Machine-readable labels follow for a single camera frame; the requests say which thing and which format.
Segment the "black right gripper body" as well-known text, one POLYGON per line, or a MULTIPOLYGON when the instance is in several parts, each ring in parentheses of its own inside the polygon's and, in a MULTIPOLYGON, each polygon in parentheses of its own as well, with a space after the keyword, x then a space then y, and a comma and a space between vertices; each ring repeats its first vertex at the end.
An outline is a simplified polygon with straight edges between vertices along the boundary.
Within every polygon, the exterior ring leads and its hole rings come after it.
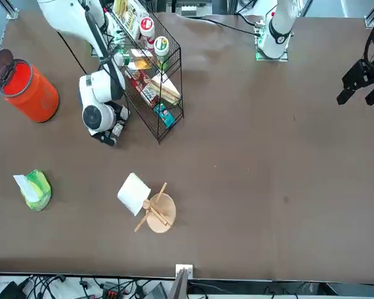
POLYGON ((128 121, 128 117, 130 115, 129 110, 127 109, 126 106, 124 105, 119 105, 119 104, 113 104, 112 108, 114 110, 114 121, 113 124, 121 124, 125 125, 128 121))

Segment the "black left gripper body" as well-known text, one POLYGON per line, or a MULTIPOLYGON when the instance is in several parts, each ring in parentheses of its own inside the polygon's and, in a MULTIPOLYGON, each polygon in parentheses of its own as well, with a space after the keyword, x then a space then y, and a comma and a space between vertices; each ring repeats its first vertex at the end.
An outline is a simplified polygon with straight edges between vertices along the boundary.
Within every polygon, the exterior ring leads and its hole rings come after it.
POLYGON ((374 84, 374 68, 360 59, 342 77, 342 82, 343 88, 348 90, 358 90, 374 84))

